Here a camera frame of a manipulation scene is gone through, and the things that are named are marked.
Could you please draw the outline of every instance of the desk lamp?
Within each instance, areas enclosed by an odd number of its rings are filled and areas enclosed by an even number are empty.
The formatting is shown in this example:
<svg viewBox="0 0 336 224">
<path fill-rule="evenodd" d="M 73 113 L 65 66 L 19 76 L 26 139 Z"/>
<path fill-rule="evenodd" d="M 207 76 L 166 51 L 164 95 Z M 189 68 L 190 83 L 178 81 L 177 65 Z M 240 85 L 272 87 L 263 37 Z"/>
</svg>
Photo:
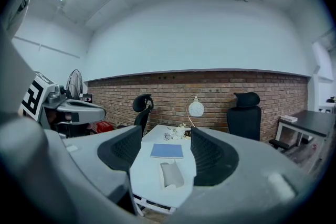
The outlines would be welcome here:
<svg viewBox="0 0 336 224">
<path fill-rule="evenodd" d="M 191 97 L 195 97 L 194 101 L 189 105 L 189 108 L 187 108 L 188 106 L 188 101 Z M 186 104 L 185 104 L 185 112 L 187 113 L 188 119 L 190 120 L 190 127 L 195 127 L 195 124 L 192 122 L 192 120 L 190 119 L 189 115 L 188 115 L 188 111 L 191 117 L 200 117 L 203 115 L 204 113 L 204 106 L 199 102 L 198 98 L 197 98 L 197 94 L 193 94 L 191 96 L 189 96 Z"/>
</svg>

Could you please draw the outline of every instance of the black office chair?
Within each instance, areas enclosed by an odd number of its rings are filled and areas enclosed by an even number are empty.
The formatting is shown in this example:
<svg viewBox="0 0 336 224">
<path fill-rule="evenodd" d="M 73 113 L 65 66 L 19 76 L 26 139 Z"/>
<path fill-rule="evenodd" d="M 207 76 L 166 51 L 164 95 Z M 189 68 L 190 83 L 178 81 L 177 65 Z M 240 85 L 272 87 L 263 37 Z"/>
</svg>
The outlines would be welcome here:
<svg viewBox="0 0 336 224">
<path fill-rule="evenodd" d="M 148 101 L 151 101 L 151 104 L 147 108 Z M 146 128 L 149 113 L 153 108 L 154 103 L 153 99 L 151 98 L 151 94 L 142 94 L 133 101 L 133 110 L 135 112 L 140 112 L 135 118 L 134 125 L 140 125 L 142 127 L 142 135 Z"/>
<path fill-rule="evenodd" d="M 260 97 L 255 92 L 234 93 L 237 107 L 227 111 L 227 124 L 230 134 L 260 141 L 261 108 Z M 269 141 L 275 149 L 287 150 L 289 145 L 278 140 Z"/>
</svg>

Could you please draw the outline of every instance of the floor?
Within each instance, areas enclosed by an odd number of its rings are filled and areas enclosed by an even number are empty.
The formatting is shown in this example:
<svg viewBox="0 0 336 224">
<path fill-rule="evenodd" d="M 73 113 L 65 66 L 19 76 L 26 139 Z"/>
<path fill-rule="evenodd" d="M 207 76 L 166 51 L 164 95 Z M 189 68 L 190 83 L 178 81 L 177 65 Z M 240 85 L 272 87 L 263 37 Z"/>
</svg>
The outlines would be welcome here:
<svg viewBox="0 0 336 224">
<path fill-rule="evenodd" d="M 286 142 L 293 143 L 296 140 L 296 137 L 288 136 L 290 137 Z M 288 150 L 287 152 L 283 153 L 285 156 L 287 156 L 290 160 L 292 160 L 294 163 L 296 163 L 299 167 L 301 167 L 304 171 L 306 167 L 311 167 L 311 157 L 316 152 L 317 148 L 319 147 L 319 143 L 316 139 L 313 139 L 308 144 L 303 144 L 299 147 L 293 147 L 292 149 Z M 328 166 L 328 162 L 332 156 L 332 153 L 334 152 L 336 146 L 336 131 L 333 133 L 333 135 L 326 140 L 324 143 L 323 149 L 321 151 L 320 157 L 310 170 L 309 175 L 315 179 L 319 180 L 323 174 L 324 170 Z M 157 213 L 151 209 L 145 208 L 143 209 L 144 217 L 146 222 L 151 224 L 158 224 L 164 222 L 164 220 L 167 218 L 166 215 Z"/>
</svg>

